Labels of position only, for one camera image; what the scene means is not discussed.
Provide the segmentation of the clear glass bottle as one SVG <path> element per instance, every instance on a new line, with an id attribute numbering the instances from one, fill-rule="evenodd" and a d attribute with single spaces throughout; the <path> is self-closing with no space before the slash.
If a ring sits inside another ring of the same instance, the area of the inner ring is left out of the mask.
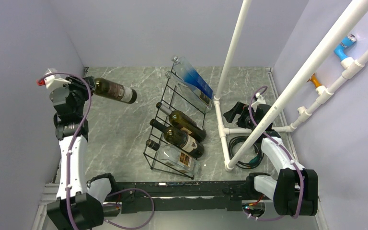
<path id="1" fill-rule="evenodd" d="M 178 87 L 180 94 L 198 110 L 203 113 L 207 113 L 211 110 L 211 99 L 197 87 L 184 82 L 171 71 L 167 71 L 165 76 L 174 82 L 174 84 Z"/>

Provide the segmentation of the dark green wine bottle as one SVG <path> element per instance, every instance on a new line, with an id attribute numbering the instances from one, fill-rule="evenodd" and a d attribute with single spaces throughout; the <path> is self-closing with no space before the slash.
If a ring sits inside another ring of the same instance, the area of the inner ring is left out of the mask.
<path id="1" fill-rule="evenodd" d="M 149 124 L 162 132 L 167 142 L 184 150 L 190 156 L 199 158 L 204 154 L 204 146 L 184 131 L 173 126 L 165 126 L 156 119 L 152 119 Z"/>

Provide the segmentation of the dark labelled wine bottle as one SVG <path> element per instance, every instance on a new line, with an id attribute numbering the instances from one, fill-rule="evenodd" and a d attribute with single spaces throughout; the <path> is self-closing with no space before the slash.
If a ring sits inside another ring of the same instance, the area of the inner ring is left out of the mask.
<path id="1" fill-rule="evenodd" d="M 194 120 L 182 111 L 171 110 L 160 102 L 156 103 L 156 108 L 167 115 L 172 126 L 187 133 L 195 140 L 202 142 L 207 137 L 206 131 L 203 128 L 200 128 Z"/>

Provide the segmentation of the blue square glass bottle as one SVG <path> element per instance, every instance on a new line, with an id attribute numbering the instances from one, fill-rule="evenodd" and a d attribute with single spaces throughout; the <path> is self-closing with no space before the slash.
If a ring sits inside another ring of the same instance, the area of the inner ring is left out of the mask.
<path id="1" fill-rule="evenodd" d="M 184 82 L 197 87 L 209 99 L 212 99 L 213 90 L 185 57 L 173 56 L 172 62 L 173 70 Z"/>

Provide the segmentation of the clear square liquor bottle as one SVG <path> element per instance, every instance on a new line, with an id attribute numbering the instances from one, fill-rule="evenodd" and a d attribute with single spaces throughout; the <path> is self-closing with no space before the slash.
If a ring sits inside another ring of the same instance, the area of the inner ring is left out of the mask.
<path id="1" fill-rule="evenodd" d="M 146 146 L 156 151 L 157 160 L 180 173 L 184 173 L 188 176 L 195 176 L 200 171 L 200 163 L 174 145 L 160 145 L 148 139 L 146 141 Z"/>

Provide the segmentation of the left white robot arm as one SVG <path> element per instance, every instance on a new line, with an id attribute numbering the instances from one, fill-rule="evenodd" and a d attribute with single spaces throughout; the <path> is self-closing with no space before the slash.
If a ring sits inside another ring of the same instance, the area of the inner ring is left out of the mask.
<path id="1" fill-rule="evenodd" d="M 66 78 L 59 72 L 47 73 L 38 84 L 50 91 L 56 111 L 55 134 L 61 151 L 60 183 L 54 202 L 47 204 L 47 215 L 59 230 L 91 230 L 104 222 L 103 202 L 117 198 L 119 189 L 111 174 L 85 180 L 84 156 L 88 146 L 88 120 L 92 94 L 92 78 L 72 74 Z"/>

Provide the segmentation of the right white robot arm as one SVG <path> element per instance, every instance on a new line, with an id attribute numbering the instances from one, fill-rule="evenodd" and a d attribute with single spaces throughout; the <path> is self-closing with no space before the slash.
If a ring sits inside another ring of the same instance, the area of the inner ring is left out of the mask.
<path id="1" fill-rule="evenodd" d="M 249 105 L 237 102 L 223 116 L 232 123 L 235 116 L 240 115 L 236 125 L 253 131 L 270 108 L 270 105 L 259 104 L 256 109 L 249 109 Z M 273 201 L 280 216 L 315 216 L 318 211 L 318 175 L 296 161 L 272 126 L 271 123 L 253 144 L 257 156 L 243 164 L 256 168 L 265 155 L 275 167 L 278 178 L 273 179 L 266 173 L 251 173 L 246 180 L 245 193 L 251 199 L 265 195 Z"/>

